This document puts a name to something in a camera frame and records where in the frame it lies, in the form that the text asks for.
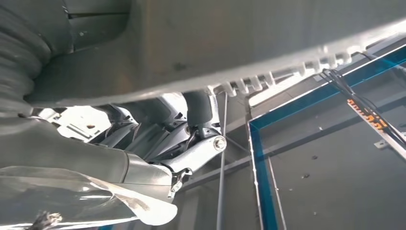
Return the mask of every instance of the screw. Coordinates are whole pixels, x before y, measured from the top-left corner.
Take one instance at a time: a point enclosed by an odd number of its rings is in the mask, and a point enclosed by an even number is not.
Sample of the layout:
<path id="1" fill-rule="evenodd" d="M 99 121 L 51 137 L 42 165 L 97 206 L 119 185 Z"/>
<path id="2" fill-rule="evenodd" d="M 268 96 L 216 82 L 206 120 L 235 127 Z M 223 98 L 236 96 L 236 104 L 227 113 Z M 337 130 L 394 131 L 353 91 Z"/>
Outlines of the screw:
<path id="1" fill-rule="evenodd" d="M 226 148 L 226 140 L 224 137 L 218 137 L 214 140 L 214 148 L 218 151 L 222 151 L 223 149 Z"/>
<path id="2" fill-rule="evenodd" d="M 186 126 L 186 127 L 185 127 L 185 131 L 186 131 L 186 133 L 187 133 L 188 135 L 190 135 L 190 128 L 189 128 L 189 126 Z"/>
<path id="3" fill-rule="evenodd" d="M 172 192 L 177 192 L 180 190 L 180 188 L 182 188 L 182 182 L 177 182 L 176 184 L 174 184 L 171 188 Z"/>

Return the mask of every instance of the metal bracket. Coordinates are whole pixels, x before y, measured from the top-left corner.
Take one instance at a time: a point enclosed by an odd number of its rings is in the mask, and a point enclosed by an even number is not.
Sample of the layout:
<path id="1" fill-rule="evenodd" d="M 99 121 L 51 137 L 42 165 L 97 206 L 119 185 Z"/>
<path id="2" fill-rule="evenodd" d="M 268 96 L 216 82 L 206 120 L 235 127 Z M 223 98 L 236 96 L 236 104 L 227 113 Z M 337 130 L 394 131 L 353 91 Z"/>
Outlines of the metal bracket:
<path id="1" fill-rule="evenodd" d="M 192 171 L 190 169 L 184 169 L 180 172 L 173 172 L 172 173 L 172 187 L 170 188 L 170 192 L 168 197 L 173 198 L 175 196 L 175 193 L 182 188 L 183 185 L 183 179 L 185 176 L 191 176 Z"/>
<path id="2" fill-rule="evenodd" d="M 378 148 L 379 150 L 383 150 L 387 147 L 389 147 L 390 145 L 388 144 L 388 142 L 386 142 L 386 140 L 382 139 L 376 143 L 373 144 L 376 148 Z"/>

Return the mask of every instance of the bolt head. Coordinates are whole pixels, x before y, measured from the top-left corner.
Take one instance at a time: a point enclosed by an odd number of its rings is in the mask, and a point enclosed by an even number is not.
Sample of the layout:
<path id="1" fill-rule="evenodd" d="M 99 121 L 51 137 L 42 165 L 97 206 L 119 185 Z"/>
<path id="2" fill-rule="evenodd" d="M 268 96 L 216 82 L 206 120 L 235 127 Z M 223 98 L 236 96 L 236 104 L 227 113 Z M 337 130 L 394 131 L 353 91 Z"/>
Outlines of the bolt head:
<path id="1" fill-rule="evenodd" d="M 218 151 L 222 151 L 226 148 L 227 142 L 224 137 L 218 137 L 214 140 L 214 148 Z"/>

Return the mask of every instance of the blue frame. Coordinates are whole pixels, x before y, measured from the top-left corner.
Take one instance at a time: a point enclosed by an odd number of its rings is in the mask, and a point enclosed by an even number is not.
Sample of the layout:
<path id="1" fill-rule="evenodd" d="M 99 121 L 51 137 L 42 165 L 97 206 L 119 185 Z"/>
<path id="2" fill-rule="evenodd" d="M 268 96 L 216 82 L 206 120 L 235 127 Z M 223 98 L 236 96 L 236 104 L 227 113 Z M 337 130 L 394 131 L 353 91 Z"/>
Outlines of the blue frame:
<path id="1" fill-rule="evenodd" d="M 371 61 L 365 66 L 348 73 L 344 79 L 349 86 L 355 86 L 363 83 L 394 66 L 406 62 L 406 46 L 391 52 L 380 59 Z M 256 168 L 256 178 L 258 182 L 257 194 L 259 194 L 259 205 L 262 217 L 262 225 L 265 230 L 277 230 L 277 218 L 275 205 L 273 203 L 272 191 L 270 187 L 271 173 L 265 162 L 261 136 L 259 131 L 277 121 L 285 119 L 288 116 L 296 114 L 316 103 L 338 94 L 338 90 L 330 85 L 323 85 L 302 97 L 285 104 L 275 110 L 272 110 L 258 118 L 248 121 L 250 132 L 250 145 L 252 147 L 252 158 Z"/>

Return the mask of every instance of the silver bolt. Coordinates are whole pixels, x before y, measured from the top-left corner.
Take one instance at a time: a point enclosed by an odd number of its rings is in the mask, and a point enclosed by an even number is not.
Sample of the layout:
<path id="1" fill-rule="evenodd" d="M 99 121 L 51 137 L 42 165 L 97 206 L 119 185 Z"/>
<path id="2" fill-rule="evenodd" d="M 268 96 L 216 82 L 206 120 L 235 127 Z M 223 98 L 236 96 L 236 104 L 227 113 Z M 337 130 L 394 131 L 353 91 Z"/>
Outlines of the silver bolt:
<path id="1" fill-rule="evenodd" d="M 182 182 L 177 182 L 176 184 L 174 184 L 171 188 L 172 192 L 177 192 L 182 188 L 183 183 Z"/>
<path id="2" fill-rule="evenodd" d="M 214 140 L 214 148 L 218 151 L 222 151 L 223 149 L 226 148 L 226 139 L 224 139 L 224 137 L 217 137 Z"/>

